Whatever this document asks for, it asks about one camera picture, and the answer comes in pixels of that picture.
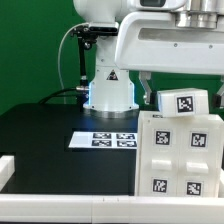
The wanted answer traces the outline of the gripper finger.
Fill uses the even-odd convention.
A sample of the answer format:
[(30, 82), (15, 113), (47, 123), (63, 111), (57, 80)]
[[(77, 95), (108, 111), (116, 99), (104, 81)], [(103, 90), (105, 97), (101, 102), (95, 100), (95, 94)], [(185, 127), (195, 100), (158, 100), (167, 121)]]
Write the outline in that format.
[(212, 106), (214, 108), (224, 108), (224, 75), (220, 79), (222, 86), (216, 94), (212, 96)]

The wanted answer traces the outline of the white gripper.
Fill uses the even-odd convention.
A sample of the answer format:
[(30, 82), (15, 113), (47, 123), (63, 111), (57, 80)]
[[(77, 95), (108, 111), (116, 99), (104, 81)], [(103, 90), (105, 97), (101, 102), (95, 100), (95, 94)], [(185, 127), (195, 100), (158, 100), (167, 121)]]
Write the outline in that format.
[(120, 25), (115, 64), (140, 71), (146, 105), (156, 102), (150, 72), (224, 75), (224, 17), (214, 29), (179, 28), (171, 13), (132, 12)]

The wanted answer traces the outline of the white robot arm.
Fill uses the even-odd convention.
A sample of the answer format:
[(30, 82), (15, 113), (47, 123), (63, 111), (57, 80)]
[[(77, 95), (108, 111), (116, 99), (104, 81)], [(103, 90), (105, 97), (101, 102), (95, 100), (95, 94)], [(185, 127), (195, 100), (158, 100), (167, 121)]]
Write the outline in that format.
[(123, 118), (137, 113), (130, 71), (219, 75), (213, 105), (224, 107), (224, 0), (73, 0), (82, 47), (97, 45), (84, 111)]

